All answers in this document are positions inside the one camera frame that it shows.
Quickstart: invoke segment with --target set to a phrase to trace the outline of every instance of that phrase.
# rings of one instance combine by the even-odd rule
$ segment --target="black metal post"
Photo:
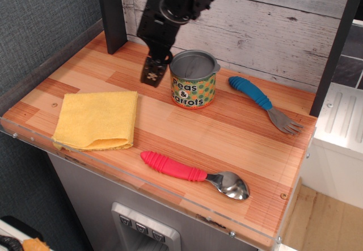
[[[100,0],[107,52],[114,54],[127,42],[122,0]]]
[[[316,92],[313,106],[310,110],[310,115],[312,116],[318,117],[320,114],[359,3],[360,0],[347,0],[322,79],[320,80],[318,91]]]

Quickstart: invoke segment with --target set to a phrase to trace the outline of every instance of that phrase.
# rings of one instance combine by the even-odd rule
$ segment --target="white wooden wall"
[[[172,53],[201,49],[224,68],[316,92],[347,0],[215,0],[181,26]],[[136,36],[146,0],[123,0]]]

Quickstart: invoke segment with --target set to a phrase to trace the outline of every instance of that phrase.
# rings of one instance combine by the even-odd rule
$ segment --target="can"
[[[209,105],[216,92],[216,73],[221,66],[206,51],[183,51],[169,65],[172,100],[180,107],[198,109]]]

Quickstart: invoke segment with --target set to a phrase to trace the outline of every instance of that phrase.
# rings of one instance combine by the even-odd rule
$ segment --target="red spoon handle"
[[[140,155],[145,164],[161,173],[188,181],[204,181],[206,179],[207,173],[205,171],[176,162],[159,153],[142,152]]]

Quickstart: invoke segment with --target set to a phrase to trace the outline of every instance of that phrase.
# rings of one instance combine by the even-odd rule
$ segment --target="fork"
[[[268,97],[249,80],[233,76],[228,79],[229,84],[241,92],[244,92],[251,97],[260,107],[265,109],[270,117],[272,123],[282,132],[296,135],[301,132],[299,128],[303,128],[303,125],[288,118],[284,113],[275,109],[272,106]]]

